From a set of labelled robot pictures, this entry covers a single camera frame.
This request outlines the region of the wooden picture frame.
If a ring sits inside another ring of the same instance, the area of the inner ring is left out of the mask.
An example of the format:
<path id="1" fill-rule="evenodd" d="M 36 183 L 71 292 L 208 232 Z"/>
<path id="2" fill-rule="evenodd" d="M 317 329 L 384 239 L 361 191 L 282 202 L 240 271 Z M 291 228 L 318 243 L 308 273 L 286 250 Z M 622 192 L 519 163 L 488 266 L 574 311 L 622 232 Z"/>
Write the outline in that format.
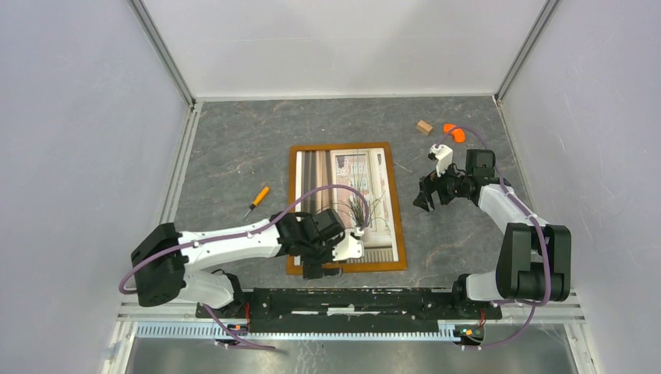
<path id="1" fill-rule="evenodd" d="M 408 267 L 401 210 L 387 142 L 293 146 L 291 201 L 309 192 L 296 212 L 335 210 L 345 230 L 363 228 L 360 259 L 335 263 L 342 273 L 403 271 Z"/>

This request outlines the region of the orange handled screwdriver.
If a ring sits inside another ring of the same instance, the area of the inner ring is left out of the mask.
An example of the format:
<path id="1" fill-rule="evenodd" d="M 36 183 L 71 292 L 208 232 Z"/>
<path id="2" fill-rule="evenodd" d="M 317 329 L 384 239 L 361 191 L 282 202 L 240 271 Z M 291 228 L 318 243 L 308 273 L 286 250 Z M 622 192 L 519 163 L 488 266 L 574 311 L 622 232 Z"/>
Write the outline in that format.
<path id="1" fill-rule="evenodd" d="M 253 199 L 253 201 L 250 203 L 248 210 L 242 216 L 242 218 L 246 218 L 257 206 L 259 206 L 263 201 L 263 199 L 268 195 L 269 191 L 270 188 L 268 186 L 263 187 L 261 191 L 257 194 L 257 196 Z"/>

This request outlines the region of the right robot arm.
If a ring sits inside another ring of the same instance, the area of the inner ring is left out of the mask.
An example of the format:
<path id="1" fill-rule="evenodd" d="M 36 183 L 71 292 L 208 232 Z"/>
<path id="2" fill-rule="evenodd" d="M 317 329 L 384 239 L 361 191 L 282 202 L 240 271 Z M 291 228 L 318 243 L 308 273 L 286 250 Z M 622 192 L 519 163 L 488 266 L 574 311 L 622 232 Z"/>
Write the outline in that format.
<path id="1" fill-rule="evenodd" d="M 500 176 L 492 150 L 468 150 L 464 168 L 453 162 L 446 145 L 432 146 L 428 157 L 436 168 L 420 178 L 414 206 L 430 212 L 437 204 L 467 199 L 504 235 L 494 270 L 463 274 L 453 283 L 452 312 L 469 318 L 482 302 L 543 306 L 565 301 L 571 290 L 570 230 L 548 223 L 518 198 Z"/>

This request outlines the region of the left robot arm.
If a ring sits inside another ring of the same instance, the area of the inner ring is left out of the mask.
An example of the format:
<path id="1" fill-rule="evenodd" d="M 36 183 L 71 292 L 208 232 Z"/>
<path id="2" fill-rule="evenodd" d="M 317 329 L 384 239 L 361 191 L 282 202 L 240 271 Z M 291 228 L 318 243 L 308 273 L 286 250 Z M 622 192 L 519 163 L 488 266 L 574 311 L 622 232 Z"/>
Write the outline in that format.
<path id="1" fill-rule="evenodd" d="M 322 265 L 362 252 L 362 243 L 345 230 L 332 210 L 276 214 L 243 227 L 220 231 L 177 231 L 159 224 L 133 250 L 134 294 L 142 307 L 176 298 L 202 303 L 226 317 L 245 307 L 238 278 L 211 267 L 252 258 L 297 256 L 308 278 L 323 276 Z"/>

